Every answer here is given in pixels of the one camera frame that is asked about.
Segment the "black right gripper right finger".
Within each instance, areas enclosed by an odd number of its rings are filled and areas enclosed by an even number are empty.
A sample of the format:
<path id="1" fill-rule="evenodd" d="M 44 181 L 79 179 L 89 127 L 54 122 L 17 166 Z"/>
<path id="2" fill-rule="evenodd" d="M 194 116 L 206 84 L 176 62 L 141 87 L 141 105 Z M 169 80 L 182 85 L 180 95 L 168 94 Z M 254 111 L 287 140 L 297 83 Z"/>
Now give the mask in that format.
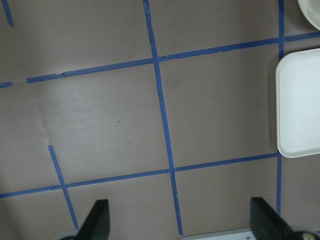
<path id="1" fill-rule="evenodd" d="M 295 235 L 262 197 L 250 199 L 250 229 L 257 240 L 289 240 Z"/>

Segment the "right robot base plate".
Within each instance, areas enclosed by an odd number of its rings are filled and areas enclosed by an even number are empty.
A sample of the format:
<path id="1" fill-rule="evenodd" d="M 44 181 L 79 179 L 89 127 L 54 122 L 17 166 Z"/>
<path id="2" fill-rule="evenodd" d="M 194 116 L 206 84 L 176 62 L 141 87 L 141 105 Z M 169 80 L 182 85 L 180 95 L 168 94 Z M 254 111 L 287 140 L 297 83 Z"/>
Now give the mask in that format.
<path id="1" fill-rule="evenodd" d="M 246 227 L 246 228 L 183 236 L 180 239 L 181 240 L 255 240 L 256 238 L 251 232 L 251 229 Z"/>

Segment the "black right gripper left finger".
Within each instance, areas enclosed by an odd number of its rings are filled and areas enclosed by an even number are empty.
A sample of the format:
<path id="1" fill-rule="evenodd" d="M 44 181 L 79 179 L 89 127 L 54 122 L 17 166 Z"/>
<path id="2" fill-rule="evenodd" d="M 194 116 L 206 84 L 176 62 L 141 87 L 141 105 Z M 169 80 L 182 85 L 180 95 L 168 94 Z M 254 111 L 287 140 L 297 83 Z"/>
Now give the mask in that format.
<path id="1" fill-rule="evenodd" d="M 110 235 L 111 222 L 109 201 L 96 200 L 84 223 L 79 229 L 77 240 L 107 240 Z"/>

